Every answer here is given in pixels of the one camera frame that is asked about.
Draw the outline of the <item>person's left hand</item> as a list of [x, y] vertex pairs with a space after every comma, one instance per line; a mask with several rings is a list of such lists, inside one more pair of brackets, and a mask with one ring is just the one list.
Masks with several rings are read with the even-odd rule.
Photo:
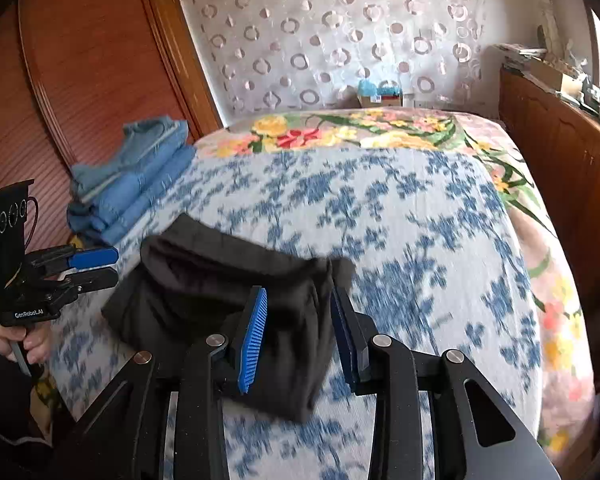
[[47, 360], [52, 350], [52, 326], [50, 322], [35, 324], [32, 328], [19, 326], [4, 327], [0, 324], [0, 355], [15, 362], [12, 343], [21, 342], [30, 364], [40, 364]]

